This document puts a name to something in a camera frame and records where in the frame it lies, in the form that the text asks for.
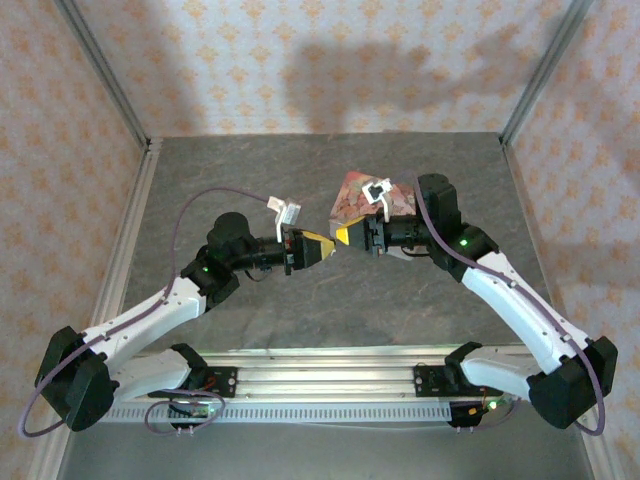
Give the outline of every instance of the patterned wallpaper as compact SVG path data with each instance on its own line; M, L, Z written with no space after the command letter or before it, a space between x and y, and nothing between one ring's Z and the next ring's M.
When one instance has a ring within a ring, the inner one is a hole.
M0 31L0 476L20 479L18 415L51 334L88 324L140 151L51 0L4 0Z
M552 298L620 351L607 435L640 478L640 9L595 2L515 142Z
M499 131L568 0L79 0L151 136Z

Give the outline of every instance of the gray floor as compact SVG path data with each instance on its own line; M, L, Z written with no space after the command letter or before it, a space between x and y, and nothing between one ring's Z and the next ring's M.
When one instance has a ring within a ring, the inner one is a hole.
M60 480L592 478L577 429L556 430L526 406L474 434L221 424L159 438L142 425L109 424L72 434L69 445Z
M328 234L331 207L349 170L395 176L439 172L456 186L463 218L483 228L544 293L515 187L493 133L380 133L174 138L164 141L136 246L125 306L159 290L168 242L184 201L213 185L243 187L302 204L301 228ZM254 236L272 236L273 212L233 194L197 200L179 232L178 266L205 243L218 215L237 210ZM242 278L224 304L163 337L151 350L187 342L233 348L439 345L516 341L478 298L430 260L373 259L342 247L329 260L262 283Z
M327 218L348 170L394 176L440 172L457 186L467 221L481 226L544 294L513 182L494 134L389 133L252 136L165 141L138 238L126 305L162 287L167 243L190 195L241 186L303 204L299 225L328 232ZM260 204L213 194L182 225L186 264L216 217L246 214L256 236L272 235ZM479 299L428 260L374 260L341 248L313 269L282 272L242 288L203 318L154 345L186 341L201 351L240 347L449 344L516 340ZM523 406L504 425L456 435L449 427L411 431L309 425L214 425L194 438L158 438L141 425L97 425L72 434L61 479L588 479L575 428L556 430Z

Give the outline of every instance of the purple cable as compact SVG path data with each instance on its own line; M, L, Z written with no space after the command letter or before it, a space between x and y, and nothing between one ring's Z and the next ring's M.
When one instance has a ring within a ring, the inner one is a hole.
M438 242L438 245L440 245L440 247L445 252L447 252L456 260L464 263L465 265L468 265L471 268L477 268L478 270L488 273L489 275L493 275L494 277L500 279L502 282L506 283L507 285L510 285L513 282L513 280L511 280L509 277L507 277L503 273L495 271L492 268L485 267L484 265L480 265L479 263L474 262L473 260L463 257L458 252L456 252L451 247L449 247L449 245L447 245L444 240L442 240L442 238L436 231L436 228L433 226L433 222L431 221L431 218L429 218L429 212L424 203L424 199L422 198L422 191L420 190L420 182L418 180L418 177L413 172L411 172L411 177L413 179L414 189L416 192L416 202L418 202L418 206L420 207L420 213L422 214L422 218L426 223L427 228L429 229L429 233L435 239L435 241ZM537 308L538 311L542 313L542 315L544 315L547 321L558 331L558 333L560 333L561 336L564 337L565 335L568 335L568 332L562 327L560 322L558 322L554 318L554 316L551 314L551 312L549 312L549 310L547 310L547 308L542 303L540 303L540 301L536 297L534 297L528 290L522 288L517 283L513 288L515 288L535 308ZM598 424L594 430L591 430L578 422L576 422L576 426L587 435L591 435L591 436L602 435L602 432L604 431L604 425L605 425L605 409L604 409L604 397L602 395L602 388L600 387L598 376L596 375L596 372L593 369L593 365L591 365L591 362L587 358L587 355L578 346L576 341L573 338L570 338L567 343L569 344L569 346L571 346L571 348L573 348L573 350L575 350L576 355L582 361L583 365L587 369L587 373L589 375L589 379L591 380L591 385L593 386L593 391L596 396L596 403L598 405Z
M171 249L169 251L169 258L171 260L171 276L169 277L169 283L165 287L163 295L158 299L157 302L155 302L153 305L151 305L144 312L141 312L138 315L135 315L134 317L131 317L126 322L123 322L122 324L120 324L120 325L118 325L116 327L113 327L111 330L108 330L107 332L105 332L104 336L96 337L96 338L90 340L89 342L85 343L83 346L81 346L80 348L75 350L73 353L71 353L68 357L66 357L64 360L62 360L58 365L56 365L56 367L53 370L51 370L38 383L38 385L36 386L35 390L31 393L31 395L27 399L27 404L26 404L25 408L22 410L22 413L20 414L20 419L18 420L18 425L17 425L18 435L20 435L22 438L40 437L42 435L46 435L47 433L52 432L56 428L62 426L64 424L64 420L60 420L60 421L54 423L53 425L50 425L47 428L44 428L44 429L39 430L37 432L28 432L27 429L26 429L27 428L26 427L27 418L29 417L29 413L31 413L31 409L33 408L33 405L35 404L37 398L42 394L42 391L45 389L45 387L47 385L49 385L51 383L51 381L53 380L53 378L58 373L60 373L67 365L69 365L73 360L75 360L77 357L82 355L83 352L87 351L89 348L93 347L97 343L108 339L111 335L114 335L114 334L118 333L119 331L124 330L125 328L128 328L131 325L133 325L134 323L142 320L143 318L147 317L152 312L156 311L160 307L160 305L162 305L162 303L165 301L165 299L169 296L169 293L171 293L171 289L173 288L173 283L175 282L175 278L176 278L175 245L176 245L176 238L178 236L178 228L180 227L180 221L182 220L182 217L183 217L184 213L186 212L187 208L189 208L191 206L191 204L197 198L201 197L202 195L204 195L206 193L216 192L216 191L238 193L240 195L245 195L247 197L253 198L255 200L259 200L259 201L264 202L264 203L268 203L269 202L269 199L266 198L266 197L262 197L260 195L256 195L254 193L248 192L246 190L242 190L240 188L232 188L232 187L210 187L210 188L207 188L207 189L195 194L193 197L191 197L189 200L187 200L187 202L180 209L180 212L178 213L178 220L176 221L176 223L175 223L175 225L173 227L173 233L171 235Z
M163 392L166 393L178 393L178 394L182 394L182 395L200 395L203 397L211 397L211 398L215 398L217 400L220 400L220 408L218 408L216 410L216 413L214 413L211 418L207 419L205 422L202 422L200 424L198 424L196 427L189 427L189 433L191 435L193 435L196 431L201 430L205 427L208 427L209 425L211 425L213 422L216 421L216 419L218 417L220 417L220 415L222 415L222 412L224 412L224 409L226 408L227 404L224 401L224 398L222 398L220 395L218 395L217 393L213 393L213 392L207 392L205 390L181 390L181 389L175 389L175 390L162 390ZM153 433L154 435L159 435L161 437L170 437L172 435L180 435L180 433L182 432L181 428L178 428L177 431L162 431L162 430L157 430L154 427L151 426L151 424L149 423L149 415L151 415L151 411L160 406L160 405L172 405L174 407L183 407L184 403L180 403L180 402L176 402L175 400L160 400L159 402L154 403L153 405L151 405L148 409L147 412L144 414L144 426L147 427L147 429ZM200 406L200 405L207 405L206 403L201 403L201 402L189 402L189 405L193 405L193 406Z

